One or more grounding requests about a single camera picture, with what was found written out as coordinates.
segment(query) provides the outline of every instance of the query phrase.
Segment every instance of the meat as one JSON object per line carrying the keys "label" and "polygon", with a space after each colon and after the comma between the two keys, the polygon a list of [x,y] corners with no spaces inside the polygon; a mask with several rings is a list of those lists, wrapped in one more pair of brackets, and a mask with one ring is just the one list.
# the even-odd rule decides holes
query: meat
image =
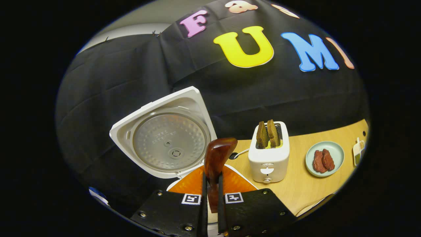
{"label": "meat", "polygon": [[321,151],[316,151],[314,153],[313,169],[316,172],[324,173],[327,171],[327,169],[323,166],[322,157],[323,153]]}
{"label": "meat", "polygon": [[323,166],[328,171],[332,171],[335,168],[335,163],[333,162],[332,156],[330,156],[329,151],[326,149],[323,149],[322,154],[323,154],[323,157],[322,157]]}

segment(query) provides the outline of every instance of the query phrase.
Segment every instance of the yellow letter u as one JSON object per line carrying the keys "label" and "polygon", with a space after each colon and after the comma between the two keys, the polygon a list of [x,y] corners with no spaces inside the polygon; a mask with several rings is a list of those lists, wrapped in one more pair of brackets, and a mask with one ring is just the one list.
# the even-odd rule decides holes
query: yellow letter u
{"label": "yellow letter u", "polygon": [[216,37],[213,42],[219,44],[228,61],[237,67],[255,67],[269,62],[273,58],[273,48],[260,26],[244,28],[244,33],[250,34],[256,41],[260,51],[256,54],[245,54],[236,37],[235,32],[226,33]]}

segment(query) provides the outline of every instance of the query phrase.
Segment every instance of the letter m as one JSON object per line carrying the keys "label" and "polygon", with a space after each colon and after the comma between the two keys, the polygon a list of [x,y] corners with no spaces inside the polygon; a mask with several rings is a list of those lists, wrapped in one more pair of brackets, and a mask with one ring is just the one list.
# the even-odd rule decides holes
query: letter m
{"label": "letter m", "polygon": [[303,72],[316,70],[316,66],[310,62],[311,57],[314,62],[323,69],[323,59],[325,66],[330,70],[338,70],[339,65],[335,62],[328,48],[323,44],[323,40],[316,35],[309,35],[311,44],[298,36],[296,33],[286,32],[281,36],[291,42],[300,57],[300,69]]}

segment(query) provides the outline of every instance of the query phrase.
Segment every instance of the light blue plate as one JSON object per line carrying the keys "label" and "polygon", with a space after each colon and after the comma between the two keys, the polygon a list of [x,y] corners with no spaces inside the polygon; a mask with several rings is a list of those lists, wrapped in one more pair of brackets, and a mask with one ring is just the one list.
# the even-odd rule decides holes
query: light blue plate
{"label": "light blue plate", "polygon": [[[335,163],[335,168],[332,171],[326,171],[324,173],[316,172],[313,169],[313,160],[314,160],[314,153],[319,150],[323,151],[323,149],[327,149],[332,156],[333,162]],[[306,167],[308,171],[317,177],[327,177],[334,172],[336,172],[344,162],[345,153],[342,147],[334,142],[331,141],[324,141],[314,144],[306,155]]]}

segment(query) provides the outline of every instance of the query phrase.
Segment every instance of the toast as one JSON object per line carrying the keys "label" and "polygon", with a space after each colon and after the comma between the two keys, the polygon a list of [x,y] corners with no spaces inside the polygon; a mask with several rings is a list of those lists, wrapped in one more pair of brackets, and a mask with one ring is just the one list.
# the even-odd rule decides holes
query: toast
{"label": "toast", "polygon": [[273,119],[271,119],[267,122],[267,133],[269,135],[270,146],[272,148],[275,148],[275,147],[281,145],[281,141],[279,140],[279,136],[278,136],[278,131],[276,130],[275,123],[273,122]]}
{"label": "toast", "polygon": [[259,127],[257,128],[256,140],[257,140],[257,146],[260,149],[267,147],[267,144],[269,142],[269,136],[267,134],[266,127],[263,121],[259,122]]}

